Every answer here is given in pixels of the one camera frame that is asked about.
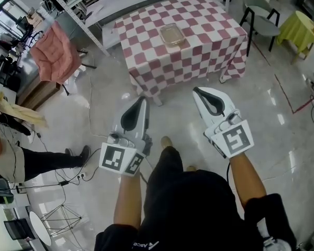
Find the gray chair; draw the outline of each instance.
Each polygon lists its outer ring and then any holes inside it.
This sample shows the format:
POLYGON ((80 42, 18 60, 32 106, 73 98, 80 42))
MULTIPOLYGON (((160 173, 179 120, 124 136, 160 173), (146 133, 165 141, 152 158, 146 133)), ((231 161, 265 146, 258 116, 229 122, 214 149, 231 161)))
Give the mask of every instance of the gray chair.
POLYGON ((246 55, 249 56, 253 31, 262 36, 272 37, 270 47, 268 49, 271 52, 275 37, 280 34, 280 30, 278 28, 280 18, 279 12, 272 8, 266 0, 243 0, 243 10, 244 15, 240 22, 240 26, 242 26, 245 21, 250 24, 246 55), (276 24, 273 24, 270 21, 270 18, 274 13, 277 14, 276 24))

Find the red and white tablecloth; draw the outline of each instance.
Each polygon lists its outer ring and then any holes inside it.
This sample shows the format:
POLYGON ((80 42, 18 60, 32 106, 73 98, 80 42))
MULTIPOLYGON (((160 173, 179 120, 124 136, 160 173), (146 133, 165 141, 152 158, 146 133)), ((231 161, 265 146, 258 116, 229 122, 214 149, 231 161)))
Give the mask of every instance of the red and white tablecloth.
POLYGON ((221 69, 222 82, 244 75, 247 34, 213 0, 166 0, 123 16, 116 28, 129 73, 148 97, 221 69), (171 23, 183 45, 164 45, 159 30, 171 23))

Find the transparent container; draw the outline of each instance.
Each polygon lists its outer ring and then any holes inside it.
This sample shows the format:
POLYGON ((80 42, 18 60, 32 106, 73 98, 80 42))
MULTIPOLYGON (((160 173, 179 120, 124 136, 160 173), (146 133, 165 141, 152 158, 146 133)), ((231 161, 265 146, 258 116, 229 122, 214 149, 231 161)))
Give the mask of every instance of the transparent container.
POLYGON ((185 37, 176 23, 168 24, 160 29, 160 35, 165 45, 174 47, 182 44, 185 37))

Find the yellow-green tablecloth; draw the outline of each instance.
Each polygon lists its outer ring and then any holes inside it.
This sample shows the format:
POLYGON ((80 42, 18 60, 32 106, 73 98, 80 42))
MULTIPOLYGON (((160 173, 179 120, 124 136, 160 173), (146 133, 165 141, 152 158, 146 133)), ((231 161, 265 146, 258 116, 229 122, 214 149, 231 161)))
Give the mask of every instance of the yellow-green tablecloth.
POLYGON ((279 28, 281 34, 277 37, 277 44, 283 40, 292 41, 302 53, 309 44, 314 43, 314 22, 304 13, 295 11, 279 28))

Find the pink cushion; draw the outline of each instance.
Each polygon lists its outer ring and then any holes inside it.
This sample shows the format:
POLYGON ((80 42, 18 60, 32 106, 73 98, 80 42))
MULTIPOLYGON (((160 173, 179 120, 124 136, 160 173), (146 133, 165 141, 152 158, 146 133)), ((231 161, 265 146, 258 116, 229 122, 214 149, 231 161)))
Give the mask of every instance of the pink cushion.
POLYGON ((63 84, 81 65, 73 44, 57 21, 30 49, 42 81, 63 84))

